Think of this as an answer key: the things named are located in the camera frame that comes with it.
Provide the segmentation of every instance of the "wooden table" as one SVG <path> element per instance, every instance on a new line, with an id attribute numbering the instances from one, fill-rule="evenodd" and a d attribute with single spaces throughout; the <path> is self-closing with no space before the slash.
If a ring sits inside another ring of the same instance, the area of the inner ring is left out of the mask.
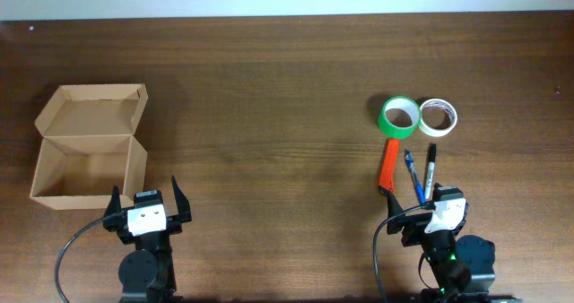
<path id="1" fill-rule="evenodd" d="M 571 12 L 2 22 L 0 35 L 2 301 L 58 302 L 57 253 L 103 214 L 28 198 L 35 117 L 59 84 L 116 82 L 150 95 L 136 133 L 145 189 L 163 190 L 173 212 L 174 174 L 191 202 L 194 221 L 172 237 L 179 295 L 376 297 L 371 241 L 387 208 L 375 120 L 402 94 L 457 108 L 451 134 L 416 131 L 401 147 L 423 170 L 438 143 L 436 180 L 470 203 L 462 234 L 496 244 L 491 291 L 574 296 Z M 415 205 L 401 160 L 395 182 Z M 387 289 L 418 293 L 421 249 L 398 235 L 379 244 Z M 132 250 L 89 231 L 62 266 L 68 297 L 117 301 Z M 434 283 L 428 266 L 423 277 Z"/>

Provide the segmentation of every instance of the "open cardboard box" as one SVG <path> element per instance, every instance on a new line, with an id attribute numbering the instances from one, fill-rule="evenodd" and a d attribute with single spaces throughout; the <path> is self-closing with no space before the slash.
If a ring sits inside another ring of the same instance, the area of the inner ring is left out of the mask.
<path id="1" fill-rule="evenodd" d="M 122 206 L 144 188 L 147 151 L 134 138 L 143 84 L 60 86 L 36 119 L 44 136 L 30 198 L 52 209 L 106 208 L 113 186 Z"/>

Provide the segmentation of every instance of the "masking tape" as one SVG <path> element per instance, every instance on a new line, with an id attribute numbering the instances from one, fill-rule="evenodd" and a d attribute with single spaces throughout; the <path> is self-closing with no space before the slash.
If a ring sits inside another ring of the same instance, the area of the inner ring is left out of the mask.
<path id="1" fill-rule="evenodd" d="M 422 110 L 425 108 L 441 108 L 445 113 L 447 113 L 447 116 L 450 119 L 450 126 L 448 128 L 446 128 L 446 129 L 435 129 L 435 128 L 429 127 L 424 122 L 424 119 L 421 118 L 421 122 L 419 123 L 419 128 L 421 128 L 422 132 L 427 134 L 428 136 L 431 136 L 431 137 L 444 136 L 444 135 L 450 133 L 450 131 L 453 128 L 455 128 L 455 126 L 457 125 L 457 121 L 458 121 L 457 111 L 447 101 L 440 100 L 440 99 L 426 100 L 421 105 L 421 113 L 422 113 Z"/>
<path id="2" fill-rule="evenodd" d="M 391 124 L 387 118 L 387 110 L 390 109 L 403 110 L 411 118 L 411 125 L 408 127 L 399 127 Z M 385 102 L 380 115 L 378 115 L 378 128 L 388 137 L 403 139 L 413 133 L 416 126 L 419 125 L 421 118 L 421 109 L 414 100 L 405 96 L 396 96 Z"/>

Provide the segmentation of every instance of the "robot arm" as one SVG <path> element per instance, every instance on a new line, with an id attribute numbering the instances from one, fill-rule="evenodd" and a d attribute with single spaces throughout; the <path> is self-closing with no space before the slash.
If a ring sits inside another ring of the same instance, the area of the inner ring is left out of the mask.
<path id="1" fill-rule="evenodd" d="M 119 191 L 114 187 L 104 216 L 116 214 L 104 221 L 107 231 L 116 232 L 124 245 L 135 244 L 119 266 L 122 303 L 169 302 L 176 291 L 176 279 L 171 259 L 170 235 L 182 231 L 181 224 L 191 221 L 189 201 L 171 177 L 178 214 L 166 217 L 161 191 L 135 195 L 134 206 L 121 208 Z"/>
<path id="2" fill-rule="evenodd" d="M 381 187 L 380 192 L 387 198 L 389 217 L 404 212 L 390 191 Z M 404 247 L 421 245 L 432 269 L 439 288 L 423 290 L 421 301 L 495 302 L 488 298 L 494 282 L 494 244 L 477 236 L 456 240 L 466 224 L 468 203 L 463 193 L 456 186 L 436 184 L 432 202 L 426 203 L 425 209 L 432 212 L 403 215 L 387 225 L 389 235 L 402 231 Z"/>

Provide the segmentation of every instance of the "box flap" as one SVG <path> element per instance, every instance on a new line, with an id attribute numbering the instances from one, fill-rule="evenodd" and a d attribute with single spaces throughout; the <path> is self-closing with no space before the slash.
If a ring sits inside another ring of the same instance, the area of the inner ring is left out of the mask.
<path id="1" fill-rule="evenodd" d="M 108 206 L 111 195 L 31 196 L 30 199 L 54 210 L 102 209 Z M 134 201 L 125 195 L 120 195 L 119 201 L 124 208 L 134 205 Z"/>
<path id="2" fill-rule="evenodd" d="M 143 84 L 60 86 L 36 127 L 45 137 L 133 134 L 147 98 Z"/>
<path id="3" fill-rule="evenodd" d="M 127 156 L 126 178 L 122 191 L 131 200 L 138 192 L 144 189 L 145 163 L 147 161 L 147 151 L 135 139 L 130 137 L 129 152 Z"/>

